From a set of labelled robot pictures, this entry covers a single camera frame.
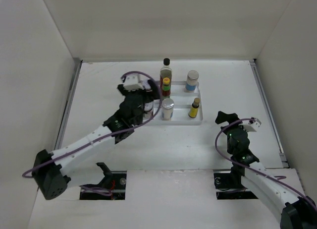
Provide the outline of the red lid spice jar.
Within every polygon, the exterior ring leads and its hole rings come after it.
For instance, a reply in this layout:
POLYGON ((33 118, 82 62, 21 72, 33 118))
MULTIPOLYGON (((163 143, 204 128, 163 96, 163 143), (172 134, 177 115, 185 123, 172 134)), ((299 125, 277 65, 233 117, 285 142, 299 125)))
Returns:
POLYGON ((154 102, 145 103, 144 106, 144 119, 150 119, 153 116, 154 102))
POLYGON ((148 83, 148 81, 144 81, 143 82, 143 87, 145 89, 146 92, 152 92, 152 88, 151 88, 151 85, 148 83))

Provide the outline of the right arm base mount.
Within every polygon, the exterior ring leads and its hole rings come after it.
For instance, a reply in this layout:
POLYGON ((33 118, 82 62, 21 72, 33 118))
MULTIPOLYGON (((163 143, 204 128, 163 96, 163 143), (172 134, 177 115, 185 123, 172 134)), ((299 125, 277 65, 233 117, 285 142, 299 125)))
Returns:
POLYGON ((218 200, 257 199, 257 196, 241 183, 242 167, 232 166, 229 170, 213 172, 216 198, 218 200))

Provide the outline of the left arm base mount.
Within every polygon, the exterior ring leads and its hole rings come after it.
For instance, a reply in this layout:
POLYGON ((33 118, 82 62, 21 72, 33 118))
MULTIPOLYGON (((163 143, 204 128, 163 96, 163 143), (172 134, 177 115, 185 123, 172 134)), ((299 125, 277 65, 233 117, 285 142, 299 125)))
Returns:
POLYGON ((111 171, 105 163, 96 163, 103 172, 98 183, 81 187, 79 200, 124 200, 127 184, 127 171, 111 171))

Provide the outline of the blue label white powder jar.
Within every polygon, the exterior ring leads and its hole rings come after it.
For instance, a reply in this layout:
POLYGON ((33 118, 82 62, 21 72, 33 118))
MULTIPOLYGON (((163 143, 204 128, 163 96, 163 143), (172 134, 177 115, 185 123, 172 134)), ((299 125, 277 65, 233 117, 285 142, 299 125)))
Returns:
POLYGON ((194 92, 198 83, 199 73, 195 70, 190 70, 187 74, 185 90, 187 92, 194 92))

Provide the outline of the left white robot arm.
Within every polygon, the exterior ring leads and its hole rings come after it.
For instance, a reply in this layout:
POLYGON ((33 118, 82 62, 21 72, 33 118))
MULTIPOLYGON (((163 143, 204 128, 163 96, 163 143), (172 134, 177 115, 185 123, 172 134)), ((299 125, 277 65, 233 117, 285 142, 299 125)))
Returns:
POLYGON ((59 197, 67 188, 76 186, 71 171, 98 150, 97 146, 114 147, 125 140, 135 129, 145 125, 145 105, 160 100, 159 86, 154 80, 144 80, 131 89, 126 83, 119 84, 118 91, 124 96, 119 109, 96 130, 82 139, 61 149, 37 153, 31 176, 47 200, 59 197))

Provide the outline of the red chili sauce bottle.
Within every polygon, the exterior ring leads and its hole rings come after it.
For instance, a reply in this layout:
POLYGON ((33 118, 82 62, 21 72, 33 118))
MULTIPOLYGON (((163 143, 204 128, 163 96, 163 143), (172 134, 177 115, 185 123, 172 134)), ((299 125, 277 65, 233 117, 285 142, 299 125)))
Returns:
POLYGON ((163 98, 169 98, 170 97, 170 79, 168 77, 164 78, 162 80, 162 87, 161 87, 161 91, 162 91, 162 96, 163 98))

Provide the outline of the small yellow label bottle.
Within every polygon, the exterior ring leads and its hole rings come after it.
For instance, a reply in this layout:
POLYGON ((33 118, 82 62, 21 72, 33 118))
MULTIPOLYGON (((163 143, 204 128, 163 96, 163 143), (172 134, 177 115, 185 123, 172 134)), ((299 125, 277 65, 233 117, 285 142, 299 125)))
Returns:
POLYGON ((198 110, 200 107, 200 101, 201 101, 200 98, 195 98, 193 100, 193 103, 192 103, 191 108, 190 108, 189 113, 188 113, 190 118, 195 118, 197 116, 198 110))

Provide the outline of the silver lid clear jar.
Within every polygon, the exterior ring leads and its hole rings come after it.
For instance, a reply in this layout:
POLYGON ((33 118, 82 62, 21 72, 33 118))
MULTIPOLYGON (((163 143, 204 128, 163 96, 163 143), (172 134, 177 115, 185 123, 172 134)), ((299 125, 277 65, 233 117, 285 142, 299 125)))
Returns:
POLYGON ((173 116, 174 101, 171 98, 163 99, 161 105, 161 117, 163 120, 171 120, 173 116))

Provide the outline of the tall dark sauce bottle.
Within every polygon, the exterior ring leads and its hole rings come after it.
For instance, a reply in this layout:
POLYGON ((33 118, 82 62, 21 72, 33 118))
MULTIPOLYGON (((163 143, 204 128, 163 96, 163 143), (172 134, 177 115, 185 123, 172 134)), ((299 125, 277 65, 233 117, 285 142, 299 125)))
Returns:
POLYGON ((160 69, 160 73, 159 73, 160 89, 162 88, 164 78, 169 78, 169 80, 170 80, 169 85, 171 86, 172 69, 170 68, 170 59, 169 58, 163 59, 163 67, 160 69))

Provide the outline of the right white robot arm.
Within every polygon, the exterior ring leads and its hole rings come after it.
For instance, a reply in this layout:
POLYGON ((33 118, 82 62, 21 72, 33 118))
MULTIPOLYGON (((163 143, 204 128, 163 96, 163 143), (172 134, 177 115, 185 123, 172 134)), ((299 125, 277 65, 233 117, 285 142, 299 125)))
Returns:
POLYGON ((261 122, 254 117, 239 118, 236 113, 219 111, 216 124, 226 135, 226 160, 232 163, 230 182, 250 190, 274 215, 282 229, 315 229, 317 206, 313 199, 274 177, 250 150, 249 132, 256 132, 261 122))

